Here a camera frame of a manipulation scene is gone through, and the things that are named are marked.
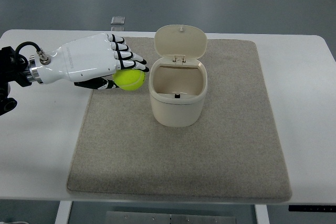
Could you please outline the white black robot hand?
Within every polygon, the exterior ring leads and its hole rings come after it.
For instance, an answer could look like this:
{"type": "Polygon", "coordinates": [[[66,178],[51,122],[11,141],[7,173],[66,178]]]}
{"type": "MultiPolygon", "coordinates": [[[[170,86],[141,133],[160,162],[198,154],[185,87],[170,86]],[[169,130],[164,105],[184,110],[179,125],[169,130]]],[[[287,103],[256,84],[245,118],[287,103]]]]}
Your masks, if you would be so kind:
{"type": "Polygon", "coordinates": [[[65,79],[78,87],[114,89],[119,86],[109,77],[120,70],[149,72],[146,61],[130,51],[124,38],[100,33],[63,44],[45,53],[48,63],[39,55],[29,59],[26,76],[29,82],[50,84],[65,79]]]}

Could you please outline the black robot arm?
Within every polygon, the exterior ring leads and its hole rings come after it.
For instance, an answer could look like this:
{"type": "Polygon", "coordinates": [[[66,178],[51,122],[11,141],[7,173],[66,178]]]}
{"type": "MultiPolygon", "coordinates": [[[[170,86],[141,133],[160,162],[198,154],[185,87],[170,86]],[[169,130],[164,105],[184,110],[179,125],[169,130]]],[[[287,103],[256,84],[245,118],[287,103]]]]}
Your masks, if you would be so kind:
{"type": "Polygon", "coordinates": [[[39,60],[49,60],[44,51],[32,41],[23,42],[16,49],[10,46],[1,49],[1,115],[17,106],[17,101],[9,97],[10,82],[14,81],[21,87],[28,87],[34,81],[40,81],[37,75],[35,58],[32,56],[27,59],[20,54],[20,50],[25,46],[33,46],[39,60]]]}

